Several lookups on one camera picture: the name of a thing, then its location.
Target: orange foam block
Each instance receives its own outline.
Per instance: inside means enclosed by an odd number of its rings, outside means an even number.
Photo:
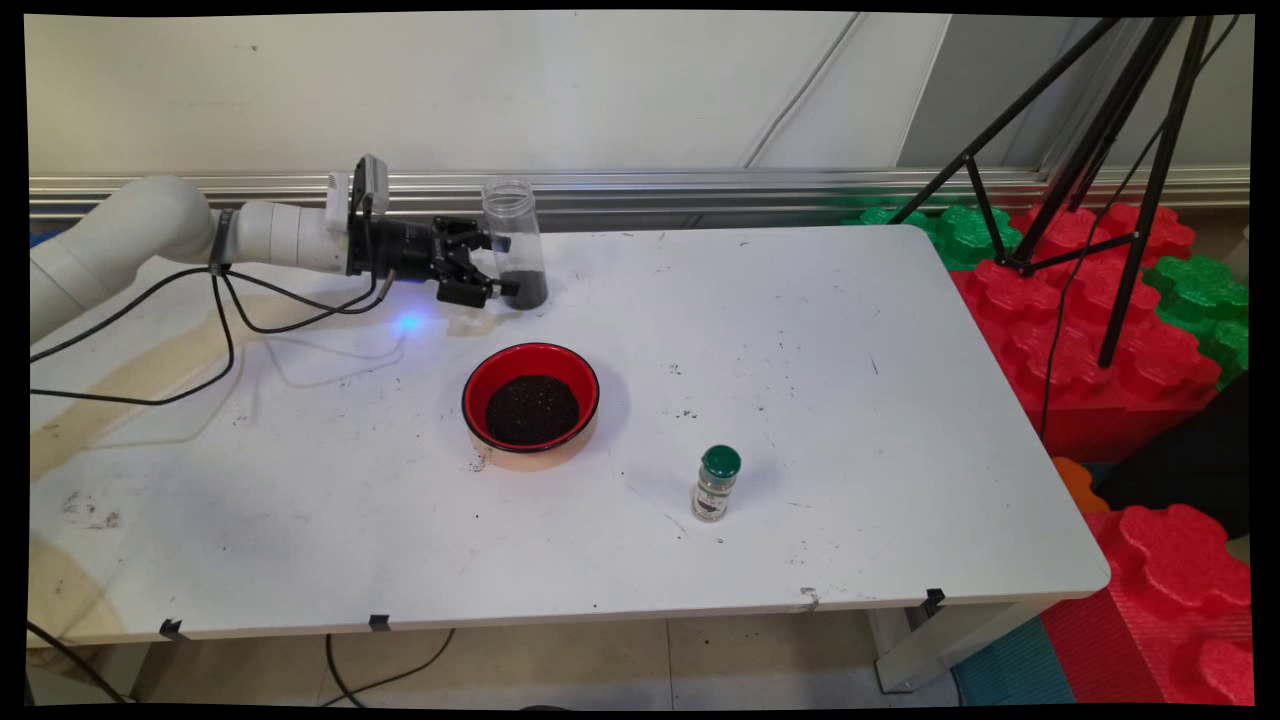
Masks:
[[[1084,465],[1066,457],[1055,457],[1053,466],[1057,468],[1057,474],[1062,477],[1062,483],[1066,484],[1080,512],[1111,511],[1107,501],[1093,495],[1093,474]]]

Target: metal rail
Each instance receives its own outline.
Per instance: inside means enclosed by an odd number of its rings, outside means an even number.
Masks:
[[[896,170],[678,170],[511,173],[530,181],[538,193],[539,215],[548,219],[596,218],[616,228],[626,218],[662,220],[705,215],[703,227],[718,220],[758,218],[760,224],[786,222],[835,223],[867,208],[893,208],[910,200],[938,172],[937,168]],[[480,215],[480,186],[508,173],[402,173],[390,177],[388,214]],[[123,184],[140,176],[31,177],[29,220],[74,222]],[[324,206],[325,173],[186,176],[215,209],[238,208],[251,200]],[[1084,199],[1098,206],[1114,192],[1121,169],[1103,168]],[[983,170],[992,204],[1018,213],[1039,201],[1046,178],[1032,169]],[[1139,172],[1121,201],[1139,202],[1146,172]],[[975,202],[968,178],[947,182],[924,205],[925,210]],[[1247,208],[1248,167],[1174,168],[1162,205],[1179,208]]]

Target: dark powder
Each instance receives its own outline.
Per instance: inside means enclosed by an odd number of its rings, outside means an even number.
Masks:
[[[573,392],[549,375],[521,375],[489,398],[489,434],[507,445],[541,445],[573,429],[580,411]]]
[[[547,273],[541,270],[508,270],[500,275],[504,281],[520,283],[516,295],[503,296],[507,305],[516,310],[532,310],[547,302]]]

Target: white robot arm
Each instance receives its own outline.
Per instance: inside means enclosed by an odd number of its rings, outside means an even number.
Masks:
[[[209,263],[218,215],[189,182],[147,177],[32,247],[31,342],[133,284],[138,268],[155,255]],[[325,210],[247,202],[228,231],[223,261],[343,274],[347,233],[326,227]]]
[[[321,273],[410,282],[439,282],[436,299],[474,307],[518,283],[492,279],[470,263],[472,250],[503,251],[474,220],[434,218],[430,225],[379,218],[370,242],[352,243],[357,205],[372,213],[389,205],[387,167],[370,155],[348,176],[329,178],[325,209],[247,202],[234,211],[219,258],[214,240],[223,211],[211,210],[197,187],[175,177],[131,182],[76,227],[31,249],[31,342],[129,287],[142,263],[160,255],[178,263],[268,263]]]

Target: tripod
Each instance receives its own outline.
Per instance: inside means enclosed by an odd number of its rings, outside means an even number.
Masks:
[[[1129,119],[1129,114],[1133,111],[1134,105],[1137,105],[1138,99],[1142,96],[1142,91],[1147,86],[1147,81],[1151,79],[1156,65],[1160,63],[1160,58],[1169,47],[1169,42],[1172,40],[1181,20],[1181,17],[1155,18],[1152,20],[1151,26],[1139,41],[1138,47],[1133,51],[1133,56],[1129,58],[1129,61],[1116,78],[1115,85],[1103,100],[1098,113],[1089,123],[1089,127],[1080,138],[1079,145],[1062,165],[1059,177],[1050,184],[1048,192],[1044,195],[1044,200],[1041,205],[1041,210],[1032,222],[1030,228],[1028,228],[1027,236],[1023,238],[1021,245],[1018,246],[1018,250],[1010,254],[1000,240],[1000,232],[996,228],[996,219],[991,213],[991,201],[987,199],[987,191],[982,184],[982,177],[978,173],[978,163],[974,160],[974,155],[991,142],[991,140],[1001,129],[1004,129],[1010,120],[1027,109],[1027,106],[1030,105],[1046,87],[1052,85],[1059,76],[1079,60],[1080,56],[1089,50],[1089,47],[1092,47],[1103,35],[1107,33],[1107,31],[1115,27],[1119,22],[1117,18],[1103,18],[1098,20],[1098,23],[1093,26],[1089,32],[1084,35],[1084,37],[1073,45],[1066,54],[1064,54],[1056,63],[1053,63],[1053,65],[1050,67],[1048,70],[1044,72],[1044,74],[1042,74],[1034,83],[1032,83],[1030,87],[1027,88],[1027,91],[1014,100],[1014,104],[1001,113],[1000,117],[997,117],[995,122],[987,127],[987,129],[978,133],[978,137],[966,145],[954,160],[947,163],[942,172],[929,181],[929,183],[925,184],[924,188],[922,188],[920,192],[918,192],[915,197],[902,206],[902,209],[899,210],[897,214],[890,220],[890,224],[899,224],[905,220],[908,215],[928,200],[929,196],[942,187],[942,183],[950,179],[951,176],[954,176],[963,165],[969,173],[969,179],[973,182],[974,195],[978,199],[978,206],[982,210],[987,231],[991,233],[991,245],[996,251],[995,260],[1000,265],[1012,268],[1018,270],[1019,274],[1029,277],[1037,270],[1050,265],[1066,263],[1085,255],[1093,255],[1094,252],[1102,252],[1103,250],[1111,250],[1112,247],[1128,245],[1129,255],[1125,259],[1124,272],[1120,277],[1120,284],[1116,291],[1115,305],[1111,307],[1111,318],[1107,322],[1106,334],[1102,340],[1102,348],[1098,354],[1098,365],[1102,368],[1108,368],[1111,365],[1111,361],[1115,357],[1116,345],[1120,342],[1120,329],[1124,327],[1125,311],[1129,309],[1129,300],[1133,296],[1134,284],[1138,282],[1138,270],[1142,263],[1142,255],[1147,249],[1147,241],[1151,237],[1151,227],[1156,219],[1156,206],[1160,202],[1160,193],[1164,190],[1165,179],[1169,176],[1169,165],[1172,161],[1174,147],[1178,143],[1178,133],[1183,126],[1183,117],[1187,114],[1187,104],[1190,100],[1192,88],[1196,83],[1196,74],[1199,72],[1201,56],[1204,54],[1210,28],[1213,24],[1212,15],[1199,15],[1192,26],[1190,37],[1187,41],[1187,50],[1183,54],[1183,63],[1178,72],[1178,81],[1174,85],[1172,97],[1169,101],[1169,113],[1161,126],[1162,132],[1160,136],[1160,145],[1156,149],[1156,156],[1152,161],[1151,174],[1147,179],[1147,188],[1142,199],[1142,206],[1138,213],[1138,224],[1134,232],[1114,237],[1097,245],[1088,245],[1084,249],[1064,252],[1044,260],[1033,263],[1030,259],[1036,250],[1036,243],[1039,242],[1062,204],[1069,201],[1069,208],[1071,210],[1080,206],[1080,202],[1084,200],[1089,186],[1093,184],[1093,181],[1097,177],[1111,145],[1115,143],[1116,137],[1120,135],[1120,129]]]

